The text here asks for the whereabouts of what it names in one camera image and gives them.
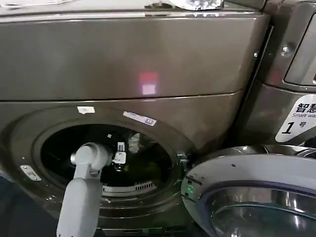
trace dark gray washing machine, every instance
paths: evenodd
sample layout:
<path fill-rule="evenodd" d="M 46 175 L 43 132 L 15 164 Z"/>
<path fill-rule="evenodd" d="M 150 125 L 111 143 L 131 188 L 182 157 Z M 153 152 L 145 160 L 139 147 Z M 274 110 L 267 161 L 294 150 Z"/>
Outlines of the dark gray washing machine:
<path fill-rule="evenodd" d="M 315 6 L 314 1 L 266 2 L 262 11 L 271 15 L 272 30 L 235 124 L 234 145 L 315 147 Z"/>
<path fill-rule="evenodd" d="M 58 217 L 72 152 L 97 142 L 115 153 L 124 143 L 126 164 L 101 178 L 99 228 L 186 225 L 186 164 L 221 146 L 268 20 L 233 3 L 214 11 L 88 0 L 0 8 L 3 168 Z"/>

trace washing machine door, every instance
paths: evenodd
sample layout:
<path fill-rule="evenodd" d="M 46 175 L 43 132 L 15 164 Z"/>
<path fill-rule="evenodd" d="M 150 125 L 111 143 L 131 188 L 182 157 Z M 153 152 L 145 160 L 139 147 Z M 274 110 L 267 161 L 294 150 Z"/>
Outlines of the washing machine door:
<path fill-rule="evenodd" d="M 187 173 L 183 202 L 212 237 L 314 237 L 315 158 L 305 147 L 222 150 Z"/>

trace sticker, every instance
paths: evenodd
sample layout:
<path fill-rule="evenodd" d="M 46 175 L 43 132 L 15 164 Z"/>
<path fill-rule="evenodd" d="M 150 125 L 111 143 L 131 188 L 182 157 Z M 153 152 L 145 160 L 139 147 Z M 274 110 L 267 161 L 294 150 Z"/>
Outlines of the sticker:
<path fill-rule="evenodd" d="M 32 181 L 40 181 L 41 178 L 35 173 L 32 167 L 29 165 L 21 165 L 21 170 L 32 180 Z"/>
<path fill-rule="evenodd" d="M 126 163 L 126 152 L 116 152 L 114 159 L 112 160 L 115 164 Z"/>
<path fill-rule="evenodd" d="M 77 106 L 78 112 L 80 114 L 94 114 L 95 110 L 93 106 Z"/>
<path fill-rule="evenodd" d="M 127 111 L 125 111 L 123 113 L 123 116 L 128 117 L 128 118 L 133 119 L 133 120 L 136 120 L 136 121 L 139 121 L 139 122 L 142 122 L 142 123 L 147 124 L 149 126 L 154 126 L 157 122 L 157 120 L 154 120 L 152 118 L 137 115 L 137 114 L 127 112 Z"/>
<path fill-rule="evenodd" d="M 277 142 L 287 142 L 316 126 L 316 95 L 299 98 L 277 132 Z"/>

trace white robotic arm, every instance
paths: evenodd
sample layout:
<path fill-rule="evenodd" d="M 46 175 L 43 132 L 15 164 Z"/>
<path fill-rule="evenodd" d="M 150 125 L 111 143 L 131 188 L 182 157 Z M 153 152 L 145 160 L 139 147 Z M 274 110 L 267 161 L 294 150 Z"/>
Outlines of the white robotic arm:
<path fill-rule="evenodd" d="M 99 219 L 101 170 L 112 162 L 102 145 L 87 143 L 71 156 L 76 165 L 74 179 L 67 185 L 57 226 L 57 237 L 93 237 Z"/>

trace metal panel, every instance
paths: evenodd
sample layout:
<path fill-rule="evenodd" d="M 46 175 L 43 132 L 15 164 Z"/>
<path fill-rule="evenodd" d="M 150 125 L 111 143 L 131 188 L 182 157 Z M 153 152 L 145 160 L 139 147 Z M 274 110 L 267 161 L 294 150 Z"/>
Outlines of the metal panel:
<path fill-rule="evenodd" d="M 316 3 L 302 0 L 281 2 L 270 0 L 263 10 L 271 14 L 271 23 L 274 28 L 258 70 L 257 79 L 292 91 L 315 92 L 314 86 L 287 83 L 284 78 L 311 18 L 315 14 Z"/>
<path fill-rule="evenodd" d="M 316 17 L 314 16 L 285 77 L 288 83 L 298 85 L 316 84 Z"/>
<path fill-rule="evenodd" d="M 306 94 L 255 82 L 237 118 L 231 145 L 277 144 L 277 132 L 296 100 Z M 315 134 L 314 127 L 283 144 L 299 145 Z"/>
<path fill-rule="evenodd" d="M 0 24 L 0 100 L 238 91 L 249 79 L 268 17 L 221 14 Z"/>

